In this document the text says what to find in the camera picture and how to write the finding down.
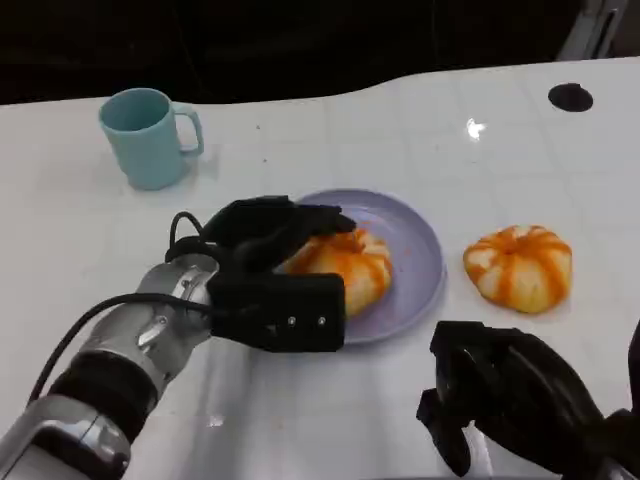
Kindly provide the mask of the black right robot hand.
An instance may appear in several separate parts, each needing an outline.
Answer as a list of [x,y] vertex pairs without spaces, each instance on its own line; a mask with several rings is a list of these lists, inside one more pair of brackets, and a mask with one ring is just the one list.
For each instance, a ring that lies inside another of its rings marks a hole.
[[458,476],[471,467],[464,428],[565,479],[592,467],[582,435],[603,421],[575,370],[538,337],[477,321],[440,321],[430,344],[436,385],[417,419]]

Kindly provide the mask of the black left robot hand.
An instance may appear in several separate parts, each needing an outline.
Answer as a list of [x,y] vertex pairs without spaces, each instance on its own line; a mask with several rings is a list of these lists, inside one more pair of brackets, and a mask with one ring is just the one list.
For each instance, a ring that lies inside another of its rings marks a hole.
[[228,252],[240,270],[262,273],[280,266],[313,237],[355,228],[337,206],[263,196],[230,203],[204,225],[201,236]]

